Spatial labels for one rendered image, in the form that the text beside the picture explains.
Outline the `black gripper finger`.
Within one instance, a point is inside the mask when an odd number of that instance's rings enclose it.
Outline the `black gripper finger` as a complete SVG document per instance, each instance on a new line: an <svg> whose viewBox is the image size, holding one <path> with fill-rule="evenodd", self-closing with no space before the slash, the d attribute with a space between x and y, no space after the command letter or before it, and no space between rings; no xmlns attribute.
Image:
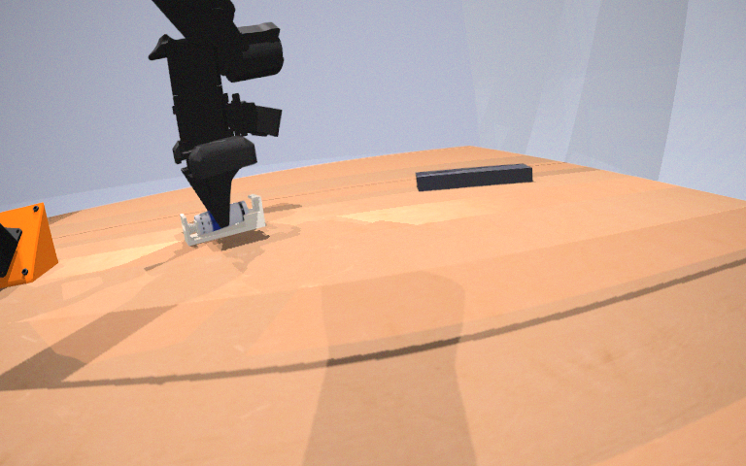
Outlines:
<svg viewBox="0 0 746 466"><path fill-rule="evenodd" d="M242 168L200 180L193 177L192 174L187 175L221 228L229 225L231 184L232 179L240 169Z"/></svg>
<svg viewBox="0 0 746 466"><path fill-rule="evenodd" d="M209 211L209 209L208 209L208 208L207 208L207 206L205 205L206 203L204 203L204 202L203 202L203 200L202 200L201 196L199 195L199 193L198 193L198 192L197 192L197 190L195 189L195 186L193 186L193 183L191 182L190 178L189 178L189 177L187 176L187 175L191 174L191 170L190 170L190 169L189 169L189 168L188 168L187 166L186 166L186 167L184 167L184 168L182 168L181 170L182 170L182 173L183 173L183 174L185 174L186 180L187 180L187 181L189 182L189 184L190 184L190 185L192 186L192 188L193 188L193 190L195 191L195 193L196 193L196 194L198 195L198 198L199 198L199 199L200 199L200 200L202 201L201 203L203 203L203 204L204 204L204 206L205 206L205 208L206 208L206 210L207 210L207 211Z"/></svg>

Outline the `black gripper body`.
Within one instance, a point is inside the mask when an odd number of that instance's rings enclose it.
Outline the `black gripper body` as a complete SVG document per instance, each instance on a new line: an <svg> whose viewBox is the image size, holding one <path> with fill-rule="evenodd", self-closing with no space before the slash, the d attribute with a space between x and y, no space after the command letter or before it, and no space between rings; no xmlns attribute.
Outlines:
<svg viewBox="0 0 746 466"><path fill-rule="evenodd" d="M172 148L173 156L177 164L186 160L193 177L206 179L257 163L254 143L234 136L228 127L224 103L229 99L222 85L186 92L173 100L181 139Z"/></svg>

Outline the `white and blue battery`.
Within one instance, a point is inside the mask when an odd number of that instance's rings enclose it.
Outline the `white and blue battery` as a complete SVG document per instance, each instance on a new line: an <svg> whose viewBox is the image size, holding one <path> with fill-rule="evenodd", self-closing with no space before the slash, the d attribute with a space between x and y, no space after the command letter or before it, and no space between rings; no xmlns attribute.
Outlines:
<svg viewBox="0 0 746 466"><path fill-rule="evenodd" d="M230 204L228 226L243 222L243 215L247 215L248 213L249 208L245 201ZM213 218L213 215L209 211L194 216L194 219L196 220L196 222L199 222L198 227L200 229L201 235L221 229L221 227L218 225L216 220Z"/></svg>

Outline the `black rectangular bar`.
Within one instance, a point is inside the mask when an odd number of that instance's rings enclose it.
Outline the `black rectangular bar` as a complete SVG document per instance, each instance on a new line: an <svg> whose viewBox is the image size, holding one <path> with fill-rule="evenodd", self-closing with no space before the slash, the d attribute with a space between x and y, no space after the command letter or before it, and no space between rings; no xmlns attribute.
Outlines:
<svg viewBox="0 0 746 466"><path fill-rule="evenodd" d="M531 183L532 167L521 164L416 172L419 191L434 191L493 184Z"/></svg>

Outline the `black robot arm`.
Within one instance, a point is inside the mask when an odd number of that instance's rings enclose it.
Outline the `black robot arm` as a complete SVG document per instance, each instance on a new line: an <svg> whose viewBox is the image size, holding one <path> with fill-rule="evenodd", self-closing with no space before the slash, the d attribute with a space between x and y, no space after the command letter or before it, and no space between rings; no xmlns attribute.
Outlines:
<svg viewBox="0 0 746 466"><path fill-rule="evenodd" d="M148 56L167 58L172 95L181 95L232 82L248 81L280 73L283 47L280 28L272 21L236 27L235 7L230 0L152 0L185 38L164 34ZM228 127L235 136L279 136L282 110L240 101L233 93L225 102ZM22 235L20 228L0 223L0 278L4 278Z"/></svg>

